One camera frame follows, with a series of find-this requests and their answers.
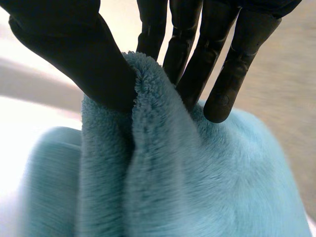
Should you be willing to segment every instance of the light blue fur fabric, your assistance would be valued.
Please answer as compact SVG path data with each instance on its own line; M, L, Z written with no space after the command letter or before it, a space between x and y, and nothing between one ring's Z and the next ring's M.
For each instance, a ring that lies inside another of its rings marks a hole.
M189 114L160 65L124 56L138 77L133 112L84 98L80 164L52 152L47 167L30 165L28 206L37 208L25 236L311 237L284 153L262 122L233 110L214 124L202 105ZM35 185L46 169L56 177Z

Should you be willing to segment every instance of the gray floor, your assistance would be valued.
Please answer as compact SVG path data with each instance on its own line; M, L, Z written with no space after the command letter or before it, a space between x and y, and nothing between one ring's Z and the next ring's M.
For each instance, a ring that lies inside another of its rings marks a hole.
M206 98L225 56L203 93ZM262 46L237 98L289 156L308 214L316 220L316 1L304 0Z

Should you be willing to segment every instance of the black robotic finger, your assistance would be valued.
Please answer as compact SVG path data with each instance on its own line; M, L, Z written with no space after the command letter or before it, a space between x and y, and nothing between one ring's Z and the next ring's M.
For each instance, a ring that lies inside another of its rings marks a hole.
M99 15L99 0L0 0L15 36L91 99L129 112L135 72Z
M0 0L25 33L64 37L93 29L100 0Z
M136 75L101 16L93 30L72 37L31 35L12 17L9 23L20 42L67 75L88 97L116 111L131 111Z
M240 11L231 48L204 106L204 115L209 121L220 123L228 117L260 46L280 23L280 18L270 14Z
M185 69L198 28L203 0L170 0L173 32L163 68L173 84Z
M142 32L136 51L157 60L166 29L168 0L137 0L137 5Z
M197 47L177 85L188 110L198 101L238 15L238 6L231 2L204 0Z

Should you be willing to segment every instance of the fingertip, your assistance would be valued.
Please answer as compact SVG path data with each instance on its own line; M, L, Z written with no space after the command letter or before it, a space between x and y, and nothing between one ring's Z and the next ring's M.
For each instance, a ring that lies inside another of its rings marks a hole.
M229 97L218 94L216 96L210 95L203 108L203 113L208 121L221 123L228 118L231 110Z

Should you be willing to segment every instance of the plush fabric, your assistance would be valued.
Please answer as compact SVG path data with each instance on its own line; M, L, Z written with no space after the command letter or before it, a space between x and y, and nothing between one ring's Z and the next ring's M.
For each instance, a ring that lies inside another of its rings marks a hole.
M49 191L32 181L29 212L40 221L28 223L26 236L311 236L284 153L255 116L233 110L214 124L203 104L189 114L161 66L143 54L124 56L138 77L132 113L84 98L79 181L79 154L33 163L32 177ZM74 167L63 165L70 159ZM47 169L60 173L43 180ZM78 200L76 211L70 200Z

